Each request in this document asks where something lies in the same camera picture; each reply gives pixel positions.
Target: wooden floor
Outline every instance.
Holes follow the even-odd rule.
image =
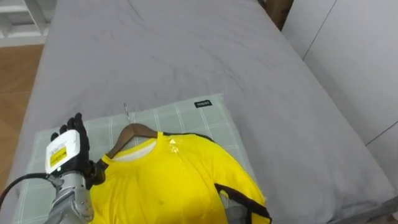
[[[0,192],[6,183],[43,45],[0,48]]]

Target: yellow t-shirt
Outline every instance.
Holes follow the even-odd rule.
[[[248,208],[248,223],[271,222],[252,178],[219,145],[196,134],[158,133],[114,159],[90,190],[93,224],[227,223],[219,192]]]

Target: wooden hanger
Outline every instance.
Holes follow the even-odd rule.
[[[118,141],[116,141],[116,144],[106,155],[112,159],[134,137],[157,138],[157,131],[148,128],[143,124],[129,124],[123,128]]]

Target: plaid cloth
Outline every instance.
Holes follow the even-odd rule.
[[[210,100],[212,106],[196,108],[195,102],[203,100]],[[142,123],[154,130],[168,133],[198,133],[211,137],[256,180],[238,130],[223,103],[222,95],[193,98],[129,115],[133,123]],[[85,121],[84,124],[90,140],[90,159],[97,161],[114,146],[121,130],[128,124],[128,120],[126,114],[121,114]],[[27,173],[45,172],[45,148],[50,143],[51,134],[56,131],[58,128],[36,134]],[[134,138],[125,149],[145,140]],[[220,197],[226,208],[229,223],[244,223],[246,210],[223,195]],[[54,198],[55,189],[47,181],[35,179],[23,181],[13,223],[43,224],[48,217]]]

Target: bed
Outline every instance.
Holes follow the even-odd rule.
[[[223,93],[274,223],[338,222],[396,193],[256,0],[59,1],[9,180],[34,134]],[[19,196],[7,196],[10,223]]]

